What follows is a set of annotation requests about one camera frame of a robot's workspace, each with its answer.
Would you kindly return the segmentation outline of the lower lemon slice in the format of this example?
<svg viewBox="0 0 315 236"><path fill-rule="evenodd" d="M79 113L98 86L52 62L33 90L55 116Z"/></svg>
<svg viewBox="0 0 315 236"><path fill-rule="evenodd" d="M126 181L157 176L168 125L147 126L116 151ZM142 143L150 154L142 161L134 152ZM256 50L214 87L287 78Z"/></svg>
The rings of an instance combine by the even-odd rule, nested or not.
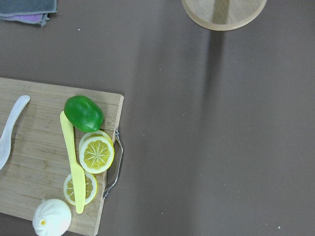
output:
<svg viewBox="0 0 315 236"><path fill-rule="evenodd" d="M97 180L95 176L85 171L86 197L85 205L89 204L97 194ZM72 175L69 174L63 183L63 195L65 199L72 205L75 205L75 195L72 182Z"/></svg>

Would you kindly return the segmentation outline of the upper lemon slice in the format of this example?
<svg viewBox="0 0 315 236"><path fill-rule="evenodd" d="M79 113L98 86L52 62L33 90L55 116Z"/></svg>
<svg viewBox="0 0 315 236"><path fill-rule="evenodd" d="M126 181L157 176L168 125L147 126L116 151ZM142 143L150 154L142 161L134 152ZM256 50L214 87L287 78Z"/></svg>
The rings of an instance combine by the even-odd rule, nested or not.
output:
<svg viewBox="0 0 315 236"><path fill-rule="evenodd" d="M79 143L79 161L83 169L92 174L105 172L115 156L113 142L103 131L86 133Z"/></svg>

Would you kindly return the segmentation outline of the white ceramic spoon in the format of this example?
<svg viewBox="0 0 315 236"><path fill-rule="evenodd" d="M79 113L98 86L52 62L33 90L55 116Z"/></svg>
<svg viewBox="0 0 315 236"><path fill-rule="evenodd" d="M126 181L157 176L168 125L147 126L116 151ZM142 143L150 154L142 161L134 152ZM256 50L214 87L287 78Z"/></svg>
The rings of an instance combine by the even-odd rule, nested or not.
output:
<svg viewBox="0 0 315 236"><path fill-rule="evenodd" d="M0 168L2 169L6 164L10 153L11 153L11 139L14 125L25 108L25 106L30 101L31 97L29 95L20 96L12 107L6 124L3 129L3 133L0 137Z"/></svg>

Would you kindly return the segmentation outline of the folded grey cloth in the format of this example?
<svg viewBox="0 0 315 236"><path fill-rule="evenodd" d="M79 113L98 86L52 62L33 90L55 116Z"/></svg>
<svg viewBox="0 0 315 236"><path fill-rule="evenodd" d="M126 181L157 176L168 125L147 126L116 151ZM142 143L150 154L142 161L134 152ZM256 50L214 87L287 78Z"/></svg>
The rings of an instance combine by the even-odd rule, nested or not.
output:
<svg viewBox="0 0 315 236"><path fill-rule="evenodd" d="M44 26L57 12L56 0L1 0L0 19Z"/></svg>

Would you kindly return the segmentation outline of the green toy lime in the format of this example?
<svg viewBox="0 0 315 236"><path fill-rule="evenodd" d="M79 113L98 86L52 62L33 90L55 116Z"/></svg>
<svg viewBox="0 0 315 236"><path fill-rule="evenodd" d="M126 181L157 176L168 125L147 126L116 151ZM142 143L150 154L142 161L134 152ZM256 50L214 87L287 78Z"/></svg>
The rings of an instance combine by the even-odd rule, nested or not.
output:
<svg viewBox="0 0 315 236"><path fill-rule="evenodd" d="M85 133L98 131L104 121L101 108L84 95L68 98L63 111L67 119Z"/></svg>

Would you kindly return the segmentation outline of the wooden cup tree stand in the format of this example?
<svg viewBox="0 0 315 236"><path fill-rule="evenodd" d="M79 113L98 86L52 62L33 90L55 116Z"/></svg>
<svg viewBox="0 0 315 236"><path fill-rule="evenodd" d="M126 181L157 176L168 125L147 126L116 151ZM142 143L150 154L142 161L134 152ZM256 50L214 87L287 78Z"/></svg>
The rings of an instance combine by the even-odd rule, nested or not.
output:
<svg viewBox="0 0 315 236"><path fill-rule="evenodd" d="M183 0L187 15L198 25L216 31L235 30L253 21L266 0Z"/></svg>

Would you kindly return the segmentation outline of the lemon slice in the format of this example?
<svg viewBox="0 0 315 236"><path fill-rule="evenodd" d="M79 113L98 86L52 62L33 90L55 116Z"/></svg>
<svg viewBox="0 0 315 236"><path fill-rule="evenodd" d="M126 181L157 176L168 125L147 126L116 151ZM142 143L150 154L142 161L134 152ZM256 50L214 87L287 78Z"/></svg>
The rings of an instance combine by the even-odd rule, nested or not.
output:
<svg viewBox="0 0 315 236"><path fill-rule="evenodd" d="M115 156L113 142L103 131L86 133L79 143L79 161L83 169L92 174L105 172Z"/></svg>
<svg viewBox="0 0 315 236"><path fill-rule="evenodd" d="M97 180L95 176L85 171L86 197L85 205L89 204L97 194ZM72 205L75 205L75 195L72 182L72 175L69 174L63 183L63 195L65 199Z"/></svg>

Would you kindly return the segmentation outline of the yellow plastic knife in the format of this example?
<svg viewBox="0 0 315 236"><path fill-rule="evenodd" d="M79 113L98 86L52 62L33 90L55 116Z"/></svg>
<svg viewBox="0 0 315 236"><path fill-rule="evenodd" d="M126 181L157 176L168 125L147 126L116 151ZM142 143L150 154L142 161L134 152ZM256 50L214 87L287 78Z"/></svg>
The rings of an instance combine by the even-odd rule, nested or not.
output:
<svg viewBox="0 0 315 236"><path fill-rule="evenodd" d="M81 214L84 211L86 199L85 173L83 168L77 162L74 128L72 123L66 117L64 111L60 113L60 122L72 175L76 212Z"/></svg>

